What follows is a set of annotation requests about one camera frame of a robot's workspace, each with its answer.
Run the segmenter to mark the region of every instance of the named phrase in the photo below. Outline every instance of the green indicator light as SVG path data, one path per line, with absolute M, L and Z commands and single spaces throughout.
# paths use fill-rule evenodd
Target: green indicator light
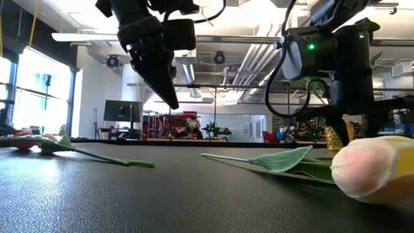
M 314 49 L 315 49 L 315 45 L 314 45 L 314 44 L 310 44 L 310 45 L 308 45 L 308 49 L 309 49 L 309 50 L 314 50 Z

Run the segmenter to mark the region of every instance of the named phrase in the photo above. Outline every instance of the window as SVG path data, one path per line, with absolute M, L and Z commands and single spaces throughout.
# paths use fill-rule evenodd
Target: window
M 25 49 L 17 71 L 14 127 L 37 126 L 41 132 L 57 133 L 68 122 L 73 78 L 68 66 Z
M 10 80 L 10 71 L 11 71 L 12 63 L 5 59 L 0 58 L 0 99 L 6 100 L 7 99 L 7 88 L 6 85 Z M 5 104 L 0 103 L 0 108 L 4 108 Z

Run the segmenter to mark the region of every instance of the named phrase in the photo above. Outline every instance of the glass wall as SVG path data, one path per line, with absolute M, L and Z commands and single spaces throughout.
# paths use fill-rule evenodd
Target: glass wall
M 14 127 L 36 126 L 41 132 L 57 133 L 62 124 L 71 120 L 67 116 L 73 78 L 68 66 L 25 49 L 17 69 Z
M 214 122 L 214 114 L 198 114 L 201 128 Z M 219 135 L 228 142 L 263 142 L 263 131 L 266 131 L 267 121 L 265 115 L 239 115 L 217 114 L 216 127 L 228 128 L 231 135 Z M 213 133 L 201 130 L 203 138 L 213 137 Z

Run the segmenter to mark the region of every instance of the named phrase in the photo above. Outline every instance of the table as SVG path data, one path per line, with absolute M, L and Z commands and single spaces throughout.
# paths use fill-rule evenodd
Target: table
M 414 232 L 414 205 L 366 205 L 335 186 L 199 156 L 283 149 L 75 146 L 156 166 L 0 149 L 0 232 Z

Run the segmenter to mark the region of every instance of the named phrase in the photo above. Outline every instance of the bright window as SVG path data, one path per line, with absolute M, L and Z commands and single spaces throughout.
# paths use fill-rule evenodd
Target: bright window
M 68 66 L 41 53 L 25 49 L 17 70 L 16 129 L 37 126 L 44 132 L 57 133 L 67 123 L 72 73 Z

